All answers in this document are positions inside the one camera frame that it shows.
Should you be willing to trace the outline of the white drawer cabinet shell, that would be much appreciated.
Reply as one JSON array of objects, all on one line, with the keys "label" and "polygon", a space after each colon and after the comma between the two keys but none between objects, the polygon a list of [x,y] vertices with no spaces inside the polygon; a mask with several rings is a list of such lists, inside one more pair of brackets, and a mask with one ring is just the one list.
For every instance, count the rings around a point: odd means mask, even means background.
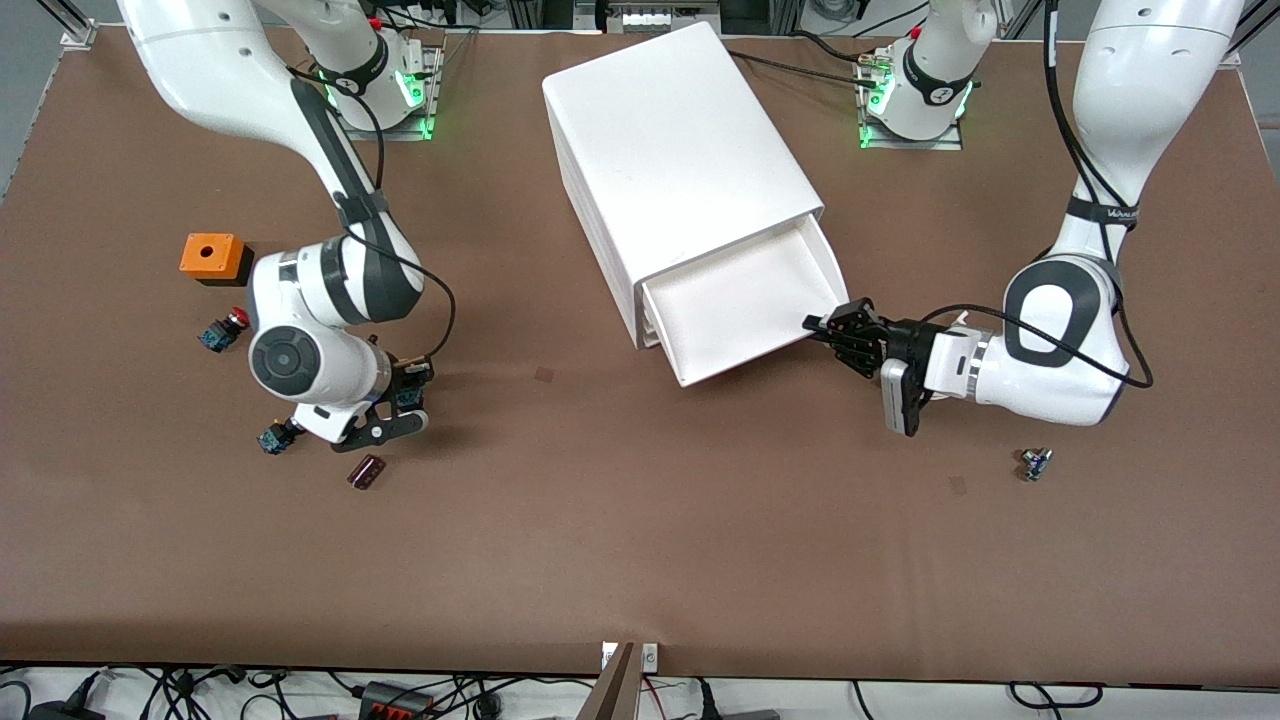
[{"label": "white drawer cabinet shell", "polygon": [[824,204],[705,23],[544,78],[564,191],[636,348],[643,282]]}]

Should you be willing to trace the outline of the black power strip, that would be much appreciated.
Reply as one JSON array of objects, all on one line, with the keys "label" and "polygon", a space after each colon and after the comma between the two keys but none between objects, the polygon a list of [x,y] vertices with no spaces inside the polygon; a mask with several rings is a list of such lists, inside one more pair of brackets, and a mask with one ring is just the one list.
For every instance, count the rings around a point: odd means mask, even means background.
[{"label": "black power strip", "polygon": [[434,698],[421,691],[369,682],[360,687],[357,720],[428,720]]}]

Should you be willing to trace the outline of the red push button switch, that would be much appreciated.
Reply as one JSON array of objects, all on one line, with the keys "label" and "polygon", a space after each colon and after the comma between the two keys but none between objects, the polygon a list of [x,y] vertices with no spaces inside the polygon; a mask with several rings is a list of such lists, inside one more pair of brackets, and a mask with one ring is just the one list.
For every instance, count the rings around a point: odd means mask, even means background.
[{"label": "red push button switch", "polygon": [[248,313],[243,307],[233,307],[224,318],[211,322],[200,333],[198,341],[211,352],[221,354],[250,328]]}]

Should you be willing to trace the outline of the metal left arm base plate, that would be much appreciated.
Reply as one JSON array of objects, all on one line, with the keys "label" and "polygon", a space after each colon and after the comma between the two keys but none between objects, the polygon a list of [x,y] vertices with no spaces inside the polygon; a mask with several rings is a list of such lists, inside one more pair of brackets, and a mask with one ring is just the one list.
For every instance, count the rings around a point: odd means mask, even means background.
[{"label": "metal left arm base plate", "polygon": [[861,149],[960,150],[959,127],[974,82],[918,88],[900,76],[902,63],[891,46],[864,53],[854,65],[855,78],[868,81],[856,91]]}]

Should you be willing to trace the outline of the orange button enclosure box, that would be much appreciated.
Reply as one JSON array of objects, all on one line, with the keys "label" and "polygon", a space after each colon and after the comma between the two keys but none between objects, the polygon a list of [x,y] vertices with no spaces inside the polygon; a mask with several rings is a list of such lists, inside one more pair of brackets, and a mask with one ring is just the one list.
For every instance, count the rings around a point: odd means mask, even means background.
[{"label": "orange button enclosure box", "polygon": [[255,264],[255,251],[232,233],[187,236],[179,270],[210,287],[246,287]]}]

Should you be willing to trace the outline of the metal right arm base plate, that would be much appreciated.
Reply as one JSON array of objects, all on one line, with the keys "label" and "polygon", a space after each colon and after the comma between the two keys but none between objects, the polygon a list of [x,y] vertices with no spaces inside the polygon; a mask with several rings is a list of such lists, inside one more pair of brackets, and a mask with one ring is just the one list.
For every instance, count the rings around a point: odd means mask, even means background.
[{"label": "metal right arm base plate", "polygon": [[388,69],[362,96],[374,110],[378,126],[353,99],[333,88],[328,101],[340,126],[352,137],[372,142],[419,142],[433,138],[443,76],[443,47],[403,41],[390,55]]}]

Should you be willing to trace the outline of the wooden post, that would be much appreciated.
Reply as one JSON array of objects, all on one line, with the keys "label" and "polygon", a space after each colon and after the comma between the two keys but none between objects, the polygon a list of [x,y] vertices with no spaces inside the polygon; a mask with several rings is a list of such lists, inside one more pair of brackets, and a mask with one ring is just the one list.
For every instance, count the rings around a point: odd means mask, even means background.
[{"label": "wooden post", "polygon": [[636,720],[643,678],[643,647],[617,644],[575,720]]}]

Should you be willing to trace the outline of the aluminium frame structure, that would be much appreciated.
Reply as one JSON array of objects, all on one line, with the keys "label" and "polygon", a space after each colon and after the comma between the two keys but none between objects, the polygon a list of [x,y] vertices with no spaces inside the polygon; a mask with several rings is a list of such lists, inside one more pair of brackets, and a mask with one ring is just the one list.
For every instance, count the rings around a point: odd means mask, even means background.
[{"label": "aluminium frame structure", "polygon": [[718,35],[786,36],[806,0],[495,0],[512,29],[663,35],[699,22]]}]

